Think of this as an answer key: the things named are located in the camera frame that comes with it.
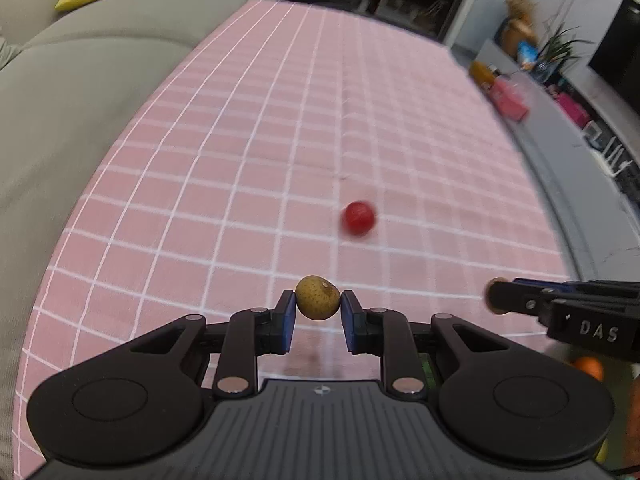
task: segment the black cable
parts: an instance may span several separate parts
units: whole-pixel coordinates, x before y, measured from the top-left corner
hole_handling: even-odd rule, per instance
[[[628,467],[622,467],[620,469],[614,469],[613,471],[609,471],[613,476],[622,476],[629,475],[631,473],[637,473],[640,471],[640,464],[630,465]]]

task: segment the potato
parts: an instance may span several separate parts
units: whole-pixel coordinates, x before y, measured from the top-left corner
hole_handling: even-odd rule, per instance
[[[305,276],[296,285],[300,313],[315,321],[329,319],[340,307],[340,291],[320,276]]]

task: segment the pink box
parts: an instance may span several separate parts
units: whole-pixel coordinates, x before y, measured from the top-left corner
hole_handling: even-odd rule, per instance
[[[489,99],[500,115],[514,121],[523,120],[529,113],[529,107],[516,85],[505,77],[500,76],[495,80],[489,90]]]
[[[564,110],[569,118],[577,124],[580,129],[584,128],[591,120],[587,111],[582,108],[577,102],[571,99],[569,94],[561,93],[556,99],[558,105]]]

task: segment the white lettering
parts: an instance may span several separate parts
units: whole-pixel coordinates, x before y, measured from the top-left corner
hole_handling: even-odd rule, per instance
[[[607,341],[613,343],[616,339],[618,339],[618,327],[613,326],[611,330],[609,330],[609,337],[607,337]]]

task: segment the orange fruit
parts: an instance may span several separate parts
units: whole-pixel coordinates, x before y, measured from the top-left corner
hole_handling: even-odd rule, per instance
[[[600,382],[604,380],[604,366],[595,357],[580,357],[574,361],[574,366]]]

